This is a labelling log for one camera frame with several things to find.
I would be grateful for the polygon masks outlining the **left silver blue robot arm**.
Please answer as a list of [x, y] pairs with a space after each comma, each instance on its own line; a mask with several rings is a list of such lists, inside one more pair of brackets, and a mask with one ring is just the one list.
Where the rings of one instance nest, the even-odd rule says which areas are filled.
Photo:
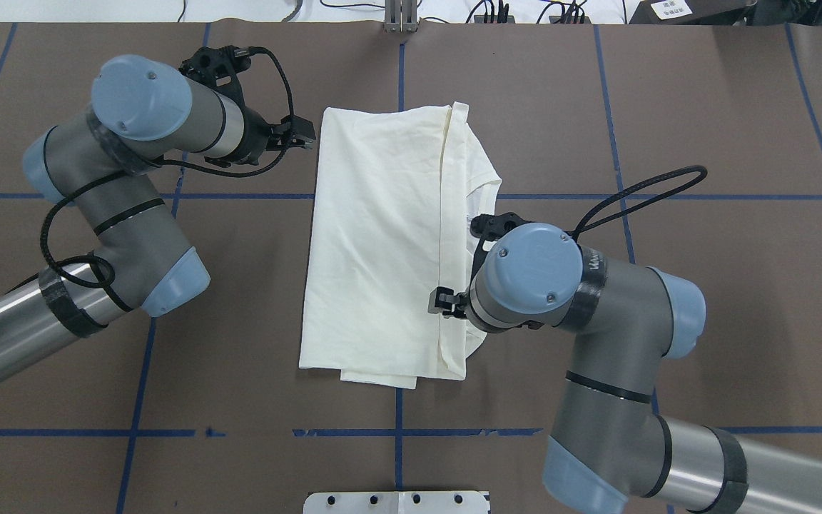
[[45, 266], [0, 297], [0, 383], [125, 313], [160, 318], [208, 288], [150, 172], [253, 178], [315, 138], [263, 46], [201, 48], [179, 67], [134, 54], [105, 62], [85, 110], [23, 156], [52, 208], [39, 232]]

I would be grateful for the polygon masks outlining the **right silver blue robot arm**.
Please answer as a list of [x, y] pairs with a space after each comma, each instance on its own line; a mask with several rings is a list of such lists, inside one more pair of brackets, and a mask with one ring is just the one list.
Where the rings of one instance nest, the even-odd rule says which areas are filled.
[[470, 282], [438, 286], [431, 313], [489, 334], [551, 326], [575, 336], [542, 474], [556, 501], [581, 513], [621, 513], [633, 497], [689, 513], [822, 513], [822, 460], [653, 412], [661, 362], [704, 332], [694, 283], [514, 213], [478, 215], [470, 232]]

